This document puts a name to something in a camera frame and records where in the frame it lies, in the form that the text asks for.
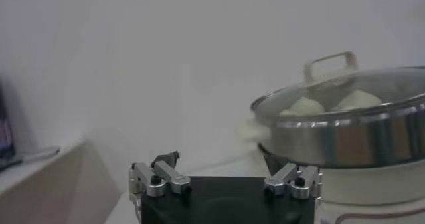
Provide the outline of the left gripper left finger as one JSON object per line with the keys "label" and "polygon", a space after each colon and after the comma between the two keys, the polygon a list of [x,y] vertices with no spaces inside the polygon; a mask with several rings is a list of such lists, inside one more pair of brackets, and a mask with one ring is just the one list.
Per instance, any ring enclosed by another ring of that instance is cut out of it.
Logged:
{"label": "left gripper left finger", "polygon": [[191,178],[181,175],[176,169],[180,153],[174,151],[158,155],[150,164],[134,162],[129,167],[128,184],[132,195],[146,193],[148,197],[165,195],[166,187],[181,196],[192,192]]}

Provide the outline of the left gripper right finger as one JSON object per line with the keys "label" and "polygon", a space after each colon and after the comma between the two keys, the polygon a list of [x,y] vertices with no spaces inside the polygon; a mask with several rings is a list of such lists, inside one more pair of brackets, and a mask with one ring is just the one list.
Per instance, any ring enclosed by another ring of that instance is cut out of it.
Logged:
{"label": "left gripper right finger", "polygon": [[317,166],[300,166],[272,155],[264,155],[270,176],[264,179],[268,198],[289,194],[294,199],[321,199],[322,170]]}

